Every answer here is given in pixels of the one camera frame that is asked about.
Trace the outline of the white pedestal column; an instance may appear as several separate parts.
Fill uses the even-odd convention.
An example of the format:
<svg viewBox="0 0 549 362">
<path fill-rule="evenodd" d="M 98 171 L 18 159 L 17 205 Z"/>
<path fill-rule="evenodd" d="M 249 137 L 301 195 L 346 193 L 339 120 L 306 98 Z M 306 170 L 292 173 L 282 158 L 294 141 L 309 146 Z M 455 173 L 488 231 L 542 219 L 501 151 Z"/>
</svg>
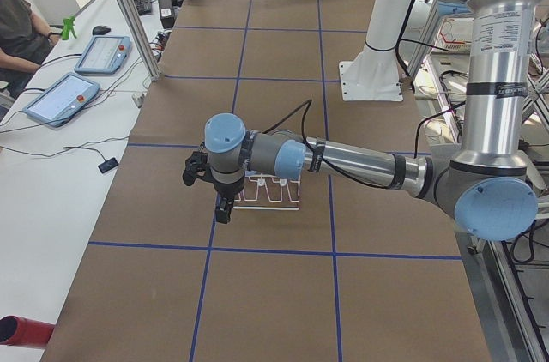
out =
<svg viewBox="0 0 549 362">
<path fill-rule="evenodd" d="M 339 63 L 345 101 L 403 100 L 396 46 L 414 0 L 375 0 L 362 52 Z"/>
</svg>

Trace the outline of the far teach pendant tablet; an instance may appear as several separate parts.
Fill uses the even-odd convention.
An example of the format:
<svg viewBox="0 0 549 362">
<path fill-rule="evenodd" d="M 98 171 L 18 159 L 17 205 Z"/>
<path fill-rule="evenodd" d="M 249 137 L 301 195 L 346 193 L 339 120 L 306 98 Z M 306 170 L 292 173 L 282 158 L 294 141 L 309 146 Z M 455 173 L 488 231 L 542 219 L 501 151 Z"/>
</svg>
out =
<svg viewBox="0 0 549 362">
<path fill-rule="evenodd" d="M 130 49 L 127 36 L 94 35 L 74 71 L 80 75 L 113 75 L 129 56 Z"/>
</svg>

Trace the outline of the small black puck device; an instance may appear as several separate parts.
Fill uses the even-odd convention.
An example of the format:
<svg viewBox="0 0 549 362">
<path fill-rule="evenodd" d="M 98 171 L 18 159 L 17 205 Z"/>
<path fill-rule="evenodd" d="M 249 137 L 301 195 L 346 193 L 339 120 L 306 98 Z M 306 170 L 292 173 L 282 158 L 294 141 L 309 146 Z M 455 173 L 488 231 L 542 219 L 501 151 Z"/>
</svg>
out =
<svg viewBox="0 0 549 362">
<path fill-rule="evenodd" d="M 118 166 L 118 160 L 116 158 L 110 158 L 108 160 L 104 160 L 102 163 L 98 165 L 98 168 L 101 173 L 107 173 L 110 170 L 116 168 Z"/>
</svg>

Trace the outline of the green clamp tool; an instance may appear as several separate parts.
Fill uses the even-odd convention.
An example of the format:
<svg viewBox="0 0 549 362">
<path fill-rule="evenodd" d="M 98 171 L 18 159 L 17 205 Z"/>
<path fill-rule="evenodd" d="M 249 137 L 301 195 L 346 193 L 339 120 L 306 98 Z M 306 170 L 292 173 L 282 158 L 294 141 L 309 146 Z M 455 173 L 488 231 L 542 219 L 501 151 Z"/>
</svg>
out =
<svg viewBox="0 0 549 362">
<path fill-rule="evenodd" d="M 61 33 L 62 40 L 69 40 L 70 37 L 77 38 L 75 32 L 75 17 L 73 15 L 63 19 L 63 30 Z"/>
</svg>

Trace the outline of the seated person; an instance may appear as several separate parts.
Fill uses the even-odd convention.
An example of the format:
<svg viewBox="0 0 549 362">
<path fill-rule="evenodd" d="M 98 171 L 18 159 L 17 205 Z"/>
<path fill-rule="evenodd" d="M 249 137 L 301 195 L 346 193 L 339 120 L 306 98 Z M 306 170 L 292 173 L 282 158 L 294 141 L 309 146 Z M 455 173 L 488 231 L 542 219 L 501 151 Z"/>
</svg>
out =
<svg viewBox="0 0 549 362">
<path fill-rule="evenodd" d="M 1 0 L 1 81 L 13 99 L 61 40 L 26 0 Z"/>
</svg>

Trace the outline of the black computer mouse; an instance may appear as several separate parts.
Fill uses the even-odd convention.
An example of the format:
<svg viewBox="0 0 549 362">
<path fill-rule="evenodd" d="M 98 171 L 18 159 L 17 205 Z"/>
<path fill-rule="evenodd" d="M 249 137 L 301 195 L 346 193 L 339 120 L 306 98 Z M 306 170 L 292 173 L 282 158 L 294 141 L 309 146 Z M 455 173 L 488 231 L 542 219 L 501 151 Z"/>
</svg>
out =
<svg viewBox="0 0 549 362">
<path fill-rule="evenodd" d="M 105 35 L 110 31 L 111 29 L 108 26 L 98 25 L 92 29 L 92 35 Z"/>
</svg>

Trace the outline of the teach pendant tablet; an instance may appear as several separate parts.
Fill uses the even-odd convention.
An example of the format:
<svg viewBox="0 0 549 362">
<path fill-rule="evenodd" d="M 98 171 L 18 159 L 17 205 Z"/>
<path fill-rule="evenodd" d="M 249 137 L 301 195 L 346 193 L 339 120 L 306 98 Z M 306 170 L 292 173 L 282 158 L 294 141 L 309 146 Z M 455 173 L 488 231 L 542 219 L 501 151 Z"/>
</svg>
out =
<svg viewBox="0 0 549 362">
<path fill-rule="evenodd" d="M 130 49 L 127 36 L 94 35 L 74 71 L 80 75 L 113 75 L 129 56 Z"/>
<path fill-rule="evenodd" d="M 29 102 L 22 111 L 32 120 L 57 128 L 69 122 L 99 90 L 99 83 L 76 73 L 68 73 Z"/>
</svg>

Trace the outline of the red cylinder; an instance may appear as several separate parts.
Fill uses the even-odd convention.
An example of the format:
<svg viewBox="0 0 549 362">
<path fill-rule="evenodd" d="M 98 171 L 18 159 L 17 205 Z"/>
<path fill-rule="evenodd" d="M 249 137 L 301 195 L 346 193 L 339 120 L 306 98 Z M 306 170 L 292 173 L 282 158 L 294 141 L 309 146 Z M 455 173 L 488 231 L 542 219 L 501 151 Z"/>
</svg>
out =
<svg viewBox="0 0 549 362">
<path fill-rule="evenodd" d="M 17 316 L 1 319 L 1 344 L 45 349 L 55 325 Z"/>
</svg>

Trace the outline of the near teach pendant tablet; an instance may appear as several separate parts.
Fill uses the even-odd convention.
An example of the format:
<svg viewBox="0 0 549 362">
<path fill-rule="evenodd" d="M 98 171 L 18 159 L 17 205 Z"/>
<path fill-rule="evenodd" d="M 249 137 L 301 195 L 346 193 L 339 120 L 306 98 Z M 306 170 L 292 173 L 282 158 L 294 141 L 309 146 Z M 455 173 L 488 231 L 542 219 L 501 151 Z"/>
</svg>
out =
<svg viewBox="0 0 549 362">
<path fill-rule="evenodd" d="M 57 128 L 69 122 L 99 90 L 99 83 L 76 73 L 68 73 L 29 102 L 22 111 L 32 120 Z"/>
</svg>

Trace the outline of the aluminium frame post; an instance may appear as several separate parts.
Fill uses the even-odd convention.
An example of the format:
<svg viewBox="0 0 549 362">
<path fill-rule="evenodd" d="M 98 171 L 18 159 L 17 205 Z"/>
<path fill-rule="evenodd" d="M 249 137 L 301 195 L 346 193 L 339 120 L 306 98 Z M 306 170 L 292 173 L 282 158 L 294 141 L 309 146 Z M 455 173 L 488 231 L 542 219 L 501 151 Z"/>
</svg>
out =
<svg viewBox="0 0 549 362">
<path fill-rule="evenodd" d="M 160 68 L 150 48 L 148 37 L 142 25 L 133 0 L 117 0 L 118 6 L 126 20 L 133 37 L 134 44 L 145 64 L 151 81 L 157 81 L 160 77 Z"/>
</svg>

